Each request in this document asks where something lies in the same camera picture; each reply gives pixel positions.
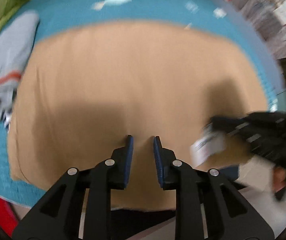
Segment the white card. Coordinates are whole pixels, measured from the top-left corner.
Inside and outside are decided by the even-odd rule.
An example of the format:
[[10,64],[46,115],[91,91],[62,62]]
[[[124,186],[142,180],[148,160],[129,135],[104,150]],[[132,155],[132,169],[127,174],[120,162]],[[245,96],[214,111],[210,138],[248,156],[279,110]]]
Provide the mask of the white card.
[[205,131],[205,135],[193,143],[190,147],[192,167],[204,163],[207,158],[215,153],[224,151],[226,148],[225,134],[222,132]]

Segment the hand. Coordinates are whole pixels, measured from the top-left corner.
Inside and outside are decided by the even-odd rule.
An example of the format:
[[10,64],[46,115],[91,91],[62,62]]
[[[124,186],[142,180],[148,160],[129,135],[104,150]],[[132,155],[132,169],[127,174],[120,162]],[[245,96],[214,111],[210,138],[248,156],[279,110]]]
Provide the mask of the hand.
[[282,188],[286,187],[286,170],[281,167],[276,167],[273,170],[273,185],[272,190],[278,192]]

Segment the gray towel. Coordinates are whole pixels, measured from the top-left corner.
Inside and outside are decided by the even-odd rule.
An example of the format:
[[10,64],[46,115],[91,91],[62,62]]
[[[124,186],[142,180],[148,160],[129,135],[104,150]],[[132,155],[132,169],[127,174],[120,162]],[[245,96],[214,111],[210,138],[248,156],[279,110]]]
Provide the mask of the gray towel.
[[0,34],[0,121],[11,110],[13,95],[30,57],[39,16],[27,11]]

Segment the metal pin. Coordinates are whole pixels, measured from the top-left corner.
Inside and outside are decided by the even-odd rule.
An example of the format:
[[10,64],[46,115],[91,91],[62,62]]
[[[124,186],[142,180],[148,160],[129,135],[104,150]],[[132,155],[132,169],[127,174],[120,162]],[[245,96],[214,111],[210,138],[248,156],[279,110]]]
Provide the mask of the metal pin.
[[238,126],[235,127],[235,128],[236,128],[236,129],[241,129],[241,128],[247,126],[247,125],[249,125],[249,123],[248,123],[248,122],[244,122],[244,123],[241,123],[240,125],[238,125]]
[[112,159],[108,159],[105,161],[106,166],[113,166],[115,164],[115,161]]
[[76,168],[70,168],[70,169],[67,171],[67,174],[68,174],[68,175],[75,175],[75,174],[77,174],[77,169],[76,169]]
[[217,169],[210,169],[210,174],[211,174],[212,176],[218,176],[219,171],[218,171]]
[[175,167],[180,167],[180,166],[182,166],[182,162],[180,160],[175,160],[175,161],[173,161],[173,165]]
[[283,122],[284,121],[284,118],[280,118],[279,120],[275,121],[276,123],[280,123],[280,122]]
[[259,139],[261,137],[260,134],[254,134],[253,136],[251,136],[250,138],[247,138],[246,141],[251,143],[251,142],[254,142],[256,139]]
[[228,136],[233,136],[235,134],[237,134],[239,132],[239,130],[233,130],[232,132],[227,133]]

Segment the orange stripe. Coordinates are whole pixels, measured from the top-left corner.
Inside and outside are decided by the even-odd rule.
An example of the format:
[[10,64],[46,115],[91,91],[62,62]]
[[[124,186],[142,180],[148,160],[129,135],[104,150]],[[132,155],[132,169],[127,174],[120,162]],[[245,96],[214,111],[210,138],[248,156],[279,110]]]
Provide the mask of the orange stripe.
[[19,80],[19,79],[21,78],[21,76],[22,76],[22,75],[21,75],[20,72],[18,72],[18,71],[12,71],[12,72],[8,73],[6,76],[0,78],[0,85],[2,85],[2,84],[4,84],[4,83],[8,82],[8,81],[11,80],[11,79]]

